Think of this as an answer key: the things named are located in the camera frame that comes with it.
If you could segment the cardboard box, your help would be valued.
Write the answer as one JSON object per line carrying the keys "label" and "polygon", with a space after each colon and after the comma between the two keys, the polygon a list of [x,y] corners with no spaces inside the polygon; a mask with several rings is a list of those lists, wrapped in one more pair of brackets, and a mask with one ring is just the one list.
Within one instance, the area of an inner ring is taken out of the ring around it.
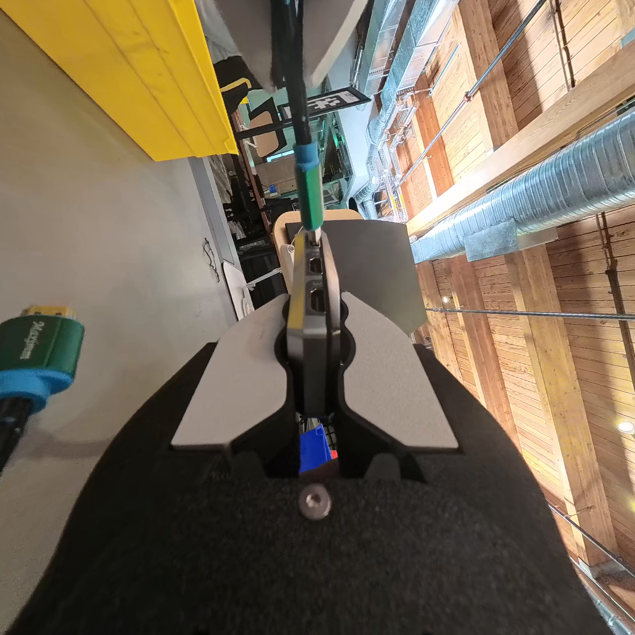
{"label": "cardboard box", "polygon": [[281,192],[297,189],[295,177],[295,157],[292,155],[256,166],[258,177],[264,188],[274,185]]}

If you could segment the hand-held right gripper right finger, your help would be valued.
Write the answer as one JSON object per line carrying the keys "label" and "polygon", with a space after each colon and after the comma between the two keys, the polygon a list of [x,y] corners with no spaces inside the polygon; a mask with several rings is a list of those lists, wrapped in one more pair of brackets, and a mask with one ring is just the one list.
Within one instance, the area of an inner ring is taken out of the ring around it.
{"label": "hand-held right gripper right finger", "polygon": [[340,473],[361,479],[387,464],[422,479],[416,457],[453,454],[459,443],[409,336],[352,293],[342,294],[347,355],[338,376]]}

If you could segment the blue storage bin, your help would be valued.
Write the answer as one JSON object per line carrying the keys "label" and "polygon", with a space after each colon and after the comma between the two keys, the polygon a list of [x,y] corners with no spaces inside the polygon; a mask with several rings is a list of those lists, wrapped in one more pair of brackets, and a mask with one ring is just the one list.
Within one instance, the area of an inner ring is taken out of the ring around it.
{"label": "blue storage bin", "polygon": [[322,424],[300,434],[300,474],[317,469],[336,458],[338,453],[330,448]]}

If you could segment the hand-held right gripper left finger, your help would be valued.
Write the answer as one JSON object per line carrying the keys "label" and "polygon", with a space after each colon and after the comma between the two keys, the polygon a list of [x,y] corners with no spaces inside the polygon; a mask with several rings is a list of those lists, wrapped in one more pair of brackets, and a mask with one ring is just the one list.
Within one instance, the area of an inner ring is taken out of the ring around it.
{"label": "hand-held right gripper left finger", "polygon": [[292,380],[280,361],[282,294],[234,324],[217,342],[171,440],[180,451],[254,453],[266,475],[297,477],[300,433]]}

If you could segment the yellow storage bin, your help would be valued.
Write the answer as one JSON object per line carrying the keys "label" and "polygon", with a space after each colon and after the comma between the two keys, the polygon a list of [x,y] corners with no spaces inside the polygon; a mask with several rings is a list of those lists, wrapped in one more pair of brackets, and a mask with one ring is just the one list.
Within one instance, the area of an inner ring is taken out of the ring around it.
{"label": "yellow storage bin", "polygon": [[2,1],[154,161],[237,154],[194,1]]}

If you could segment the wooden board with dark panel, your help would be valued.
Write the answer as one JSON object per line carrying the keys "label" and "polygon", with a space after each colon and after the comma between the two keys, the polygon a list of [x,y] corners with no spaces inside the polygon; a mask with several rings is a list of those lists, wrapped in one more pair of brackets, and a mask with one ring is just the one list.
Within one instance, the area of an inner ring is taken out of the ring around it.
{"label": "wooden board with dark panel", "polygon": [[408,344],[427,320],[406,227],[365,220],[352,210],[327,210],[326,233],[340,290],[399,327]]}

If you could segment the black video switch box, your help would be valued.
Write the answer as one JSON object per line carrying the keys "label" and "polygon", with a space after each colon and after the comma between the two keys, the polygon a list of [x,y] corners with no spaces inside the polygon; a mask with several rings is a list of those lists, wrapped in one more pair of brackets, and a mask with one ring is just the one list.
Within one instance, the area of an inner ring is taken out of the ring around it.
{"label": "black video switch box", "polygon": [[293,240],[294,262],[286,350],[298,411],[327,417],[334,410],[342,361],[340,282],[328,237],[301,229]]}

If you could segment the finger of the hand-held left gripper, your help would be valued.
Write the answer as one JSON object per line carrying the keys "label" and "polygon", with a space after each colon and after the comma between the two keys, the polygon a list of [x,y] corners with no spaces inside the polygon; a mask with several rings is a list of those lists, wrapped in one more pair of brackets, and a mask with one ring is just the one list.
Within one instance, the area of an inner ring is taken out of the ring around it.
{"label": "finger of the hand-held left gripper", "polygon": [[317,87],[355,31],[368,1],[271,1],[271,80],[288,82],[284,70],[302,72],[306,88]]}

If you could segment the black framed sign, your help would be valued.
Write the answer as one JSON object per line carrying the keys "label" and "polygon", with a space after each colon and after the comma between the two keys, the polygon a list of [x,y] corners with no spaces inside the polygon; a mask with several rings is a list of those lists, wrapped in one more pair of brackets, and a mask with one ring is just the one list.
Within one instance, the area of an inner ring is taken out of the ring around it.
{"label": "black framed sign", "polygon": [[307,98],[307,119],[309,121],[350,107],[364,106],[372,101],[352,86]]}

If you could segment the black braided cable green plugs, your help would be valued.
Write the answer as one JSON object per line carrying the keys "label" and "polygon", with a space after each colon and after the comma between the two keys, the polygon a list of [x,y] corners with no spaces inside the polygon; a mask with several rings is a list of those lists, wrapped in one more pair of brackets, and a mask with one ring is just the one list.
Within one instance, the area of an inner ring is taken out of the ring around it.
{"label": "black braided cable green plugs", "polygon": [[[317,146],[311,139],[303,77],[303,2],[271,1],[274,62],[281,64],[296,136],[295,175],[303,224],[300,246],[322,250],[324,218]],[[28,419],[74,381],[84,327],[61,308],[33,307],[1,324],[1,470]]]}

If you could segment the silver ventilation duct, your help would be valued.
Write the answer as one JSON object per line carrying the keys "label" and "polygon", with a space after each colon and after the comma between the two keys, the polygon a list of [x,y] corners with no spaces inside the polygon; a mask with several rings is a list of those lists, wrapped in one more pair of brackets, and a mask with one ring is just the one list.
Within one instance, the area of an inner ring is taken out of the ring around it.
{"label": "silver ventilation duct", "polygon": [[470,262],[528,248],[526,236],[634,203],[634,109],[545,159],[412,245],[416,264]]}

